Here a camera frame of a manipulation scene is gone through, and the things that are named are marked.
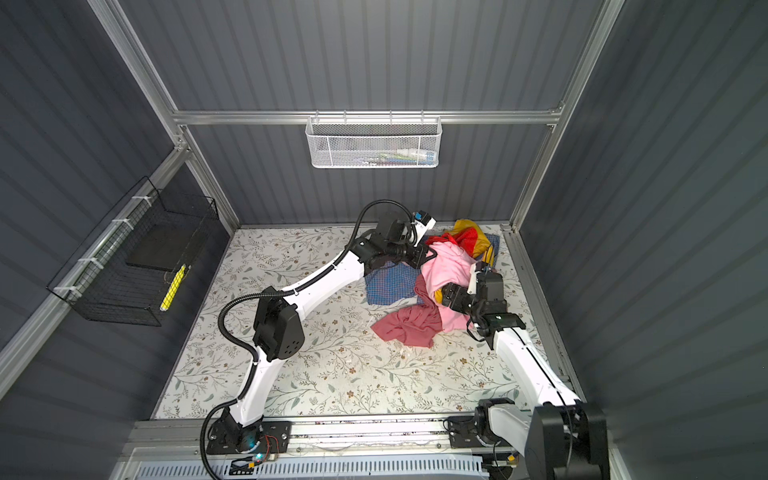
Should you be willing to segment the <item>yellow cloth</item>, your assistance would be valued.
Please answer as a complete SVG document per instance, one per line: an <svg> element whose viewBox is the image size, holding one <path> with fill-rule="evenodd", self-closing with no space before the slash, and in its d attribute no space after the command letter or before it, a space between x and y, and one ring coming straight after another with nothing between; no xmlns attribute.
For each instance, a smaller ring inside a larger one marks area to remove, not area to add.
<svg viewBox="0 0 768 480"><path fill-rule="evenodd" d="M442 306L442 289L447 284L467 287L478 261L494 264L497 248L481 227L472 220L457 220L451 230L427 239L437 257L424 273L428 291L436 305Z"/></svg>

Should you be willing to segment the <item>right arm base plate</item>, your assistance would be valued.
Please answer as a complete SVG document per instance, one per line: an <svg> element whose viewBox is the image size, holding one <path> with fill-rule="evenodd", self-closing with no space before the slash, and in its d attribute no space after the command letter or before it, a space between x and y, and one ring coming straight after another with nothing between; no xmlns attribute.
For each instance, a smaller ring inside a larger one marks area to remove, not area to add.
<svg viewBox="0 0 768 480"><path fill-rule="evenodd" d="M492 433L484 434L470 415L451 415L442 421L452 449L491 448L496 446L516 450L508 441Z"/></svg>

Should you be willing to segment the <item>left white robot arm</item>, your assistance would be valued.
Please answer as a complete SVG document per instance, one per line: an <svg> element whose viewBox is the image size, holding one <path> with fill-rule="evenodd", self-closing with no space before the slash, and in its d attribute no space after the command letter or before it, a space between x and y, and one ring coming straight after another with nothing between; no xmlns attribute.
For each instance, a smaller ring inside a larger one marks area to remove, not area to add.
<svg viewBox="0 0 768 480"><path fill-rule="evenodd" d="M316 307L347 285L386 264L405 263L414 269L436 258L426 245L425 234L436 220L424 211L410 215L405 222L381 220L376 228L363 233L353 229L344 249L305 279L282 289L269 287L229 301L217 316L220 334L251 356L247 374L235 399L213 408L221 416L211 427L204 427L205 442L227 442L231 450L253 452L267 443L262 422L267 396L286 361L297 354L306 336L303 321ZM258 302L253 338L246 342L225 325L227 314L251 300Z"/></svg>

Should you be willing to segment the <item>light pink cloth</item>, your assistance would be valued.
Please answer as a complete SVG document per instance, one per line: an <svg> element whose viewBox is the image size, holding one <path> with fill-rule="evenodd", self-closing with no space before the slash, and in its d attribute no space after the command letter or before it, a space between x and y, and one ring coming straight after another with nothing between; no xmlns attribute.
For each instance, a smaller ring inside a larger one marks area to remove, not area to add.
<svg viewBox="0 0 768 480"><path fill-rule="evenodd" d="M431 249L437 253L437 256L421 267L427 299L437 306L443 332L463 330L468 316L437 302L435 293L448 283L467 287L476 261L461 247L450 242L434 243L431 245Z"/></svg>

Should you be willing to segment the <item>aluminium mounting rail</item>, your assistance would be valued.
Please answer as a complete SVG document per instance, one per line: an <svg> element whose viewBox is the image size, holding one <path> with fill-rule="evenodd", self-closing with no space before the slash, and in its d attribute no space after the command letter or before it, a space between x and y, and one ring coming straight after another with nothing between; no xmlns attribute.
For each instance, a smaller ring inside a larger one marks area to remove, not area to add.
<svg viewBox="0 0 768 480"><path fill-rule="evenodd" d="M352 416L274 417L267 421L293 424L284 453L289 457L324 454L489 453L491 448L452 449L442 421L451 413L417 413ZM179 457L195 460L200 455L200 419L138 421L119 459Z"/></svg>

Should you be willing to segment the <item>red cloth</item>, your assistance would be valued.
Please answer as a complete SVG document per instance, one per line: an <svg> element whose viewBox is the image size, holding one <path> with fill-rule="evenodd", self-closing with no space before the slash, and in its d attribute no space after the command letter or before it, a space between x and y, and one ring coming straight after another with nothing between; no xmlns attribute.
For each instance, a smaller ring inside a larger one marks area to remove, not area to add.
<svg viewBox="0 0 768 480"><path fill-rule="evenodd" d="M441 235L430 236L426 240L427 245L437 243L449 243L458 246L472 258L478 258L487 249L487 238L479 233L475 227L460 231L446 231Z"/></svg>

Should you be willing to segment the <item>white perforated vent panel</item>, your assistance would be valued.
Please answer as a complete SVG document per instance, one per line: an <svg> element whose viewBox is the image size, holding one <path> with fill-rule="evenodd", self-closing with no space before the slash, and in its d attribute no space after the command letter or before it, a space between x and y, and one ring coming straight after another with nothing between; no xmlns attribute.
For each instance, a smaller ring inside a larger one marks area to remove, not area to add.
<svg viewBox="0 0 768 480"><path fill-rule="evenodd" d="M488 479L473 455L391 455L281 458L261 465L243 460L211 463L219 479Z"/></svg>

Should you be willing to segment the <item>blue checkered cloth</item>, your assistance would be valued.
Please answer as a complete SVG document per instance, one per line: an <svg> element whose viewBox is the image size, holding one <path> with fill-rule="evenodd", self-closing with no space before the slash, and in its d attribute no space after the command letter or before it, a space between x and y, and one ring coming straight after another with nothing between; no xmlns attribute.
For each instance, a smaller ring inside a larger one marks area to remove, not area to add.
<svg viewBox="0 0 768 480"><path fill-rule="evenodd" d="M491 233L483 227L481 229L489 236L491 242L497 248L494 264L491 265L494 267L500 252L500 236ZM427 238L433 235L441 235L442 233L428 234ZM414 297L416 295L414 293L414 285L419 274L421 274L419 269L414 269L404 263L389 263L382 269L371 272L365 277L367 302L370 305L388 306L399 300Z"/></svg>

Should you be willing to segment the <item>yellow marker pen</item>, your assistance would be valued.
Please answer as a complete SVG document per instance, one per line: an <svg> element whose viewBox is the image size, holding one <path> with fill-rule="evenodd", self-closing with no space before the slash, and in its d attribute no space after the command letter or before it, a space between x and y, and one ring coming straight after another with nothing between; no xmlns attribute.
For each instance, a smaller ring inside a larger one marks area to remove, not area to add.
<svg viewBox="0 0 768 480"><path fill-rule="evenodd" d="M188 270L187 265L186 264L182 264L180 266L180 268L178 269L178 271L176 272L176 274L174 275L174 277L173 277L173 279L172 279L172 281L171 281L171 283L170 283L170 285L169 285L169 287L168 287L168 289L167 289L167 291L166 291L166 293L165 293L165 295L164 295L164 297L163 297L163 299L162 299L162 301L160 303L159 309L160 309L161 312L167 312L171 308L171 306L173 304L173 301L174 301L174 299L175 299L175 297L176 297L176 295L177 295L177 293L179 291L179 288L180 288L180 286L181 286L181 284L182 284L182 282L183 282L183 280L184 280L184 278L186 276L187 270Z"/></svg>

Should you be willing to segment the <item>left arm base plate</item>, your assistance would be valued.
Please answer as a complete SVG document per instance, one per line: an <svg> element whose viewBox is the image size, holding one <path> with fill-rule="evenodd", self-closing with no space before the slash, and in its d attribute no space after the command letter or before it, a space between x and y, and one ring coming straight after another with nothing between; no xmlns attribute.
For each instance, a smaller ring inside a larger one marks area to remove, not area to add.
<svg viewBox="0 0 768 480"><path fill-rule="evenodd" d="M292 426L288 421L267 421L240 427L216 420L207 433L205 451L209 455L285 453Z"/></svg>

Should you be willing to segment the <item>items in white basket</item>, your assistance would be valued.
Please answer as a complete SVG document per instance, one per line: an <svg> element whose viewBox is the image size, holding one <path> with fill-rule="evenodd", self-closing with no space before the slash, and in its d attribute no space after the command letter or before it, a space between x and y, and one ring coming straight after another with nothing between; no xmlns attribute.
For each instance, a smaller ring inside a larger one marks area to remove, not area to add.
<svg viewBox="0 0 768 480"><path fill-rule="evenodd" d="M362 157L353 158L352 161L369 166L433 167L438 164L438 153L425 149L397 149L368 152Z"/></svg>

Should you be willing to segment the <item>dusty rose cloth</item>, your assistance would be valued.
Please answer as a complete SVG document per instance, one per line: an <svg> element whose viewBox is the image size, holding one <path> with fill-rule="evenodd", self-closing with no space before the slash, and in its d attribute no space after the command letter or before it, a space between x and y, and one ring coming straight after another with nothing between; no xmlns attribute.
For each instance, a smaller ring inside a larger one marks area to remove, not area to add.
<svg viewBox="0 0 768 480"><path fill-rule="evenodd" d="M385 315L371 329L383 341L398 341L407 347L432 348L434 338L443 331L437 305L419 274L414 285L418 302Z"/></svg>

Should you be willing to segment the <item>black pad in basket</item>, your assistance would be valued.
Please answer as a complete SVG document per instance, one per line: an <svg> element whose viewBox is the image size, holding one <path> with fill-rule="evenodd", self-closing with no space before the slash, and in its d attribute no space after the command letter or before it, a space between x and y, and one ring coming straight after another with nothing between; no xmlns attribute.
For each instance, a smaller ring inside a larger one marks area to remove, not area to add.
<svg viewBox="0 0 768 480"><path fill-rule="evenodd" d="M171 225L154 225L128 254L132 267L176 272L191 264L205 242L201 232Z"/></svg>

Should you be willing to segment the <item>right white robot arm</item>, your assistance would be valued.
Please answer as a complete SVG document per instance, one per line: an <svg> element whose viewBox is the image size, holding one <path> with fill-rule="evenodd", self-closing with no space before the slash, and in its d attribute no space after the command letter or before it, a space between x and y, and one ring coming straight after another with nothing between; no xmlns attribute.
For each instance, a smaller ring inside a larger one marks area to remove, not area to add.
<svg viewBox="0 0 768 480"><path fill-rule="evenodd" d="M482 268L469 284L440 288L440 304L466 317L471 338L485 342L517 378L531 404L527 414L511 399L478 403L474 429L482 442L506 443L518 454L512 479L608 479L606 417L582 400L535 348L526 326L508 311L501 274Z"/></svg>

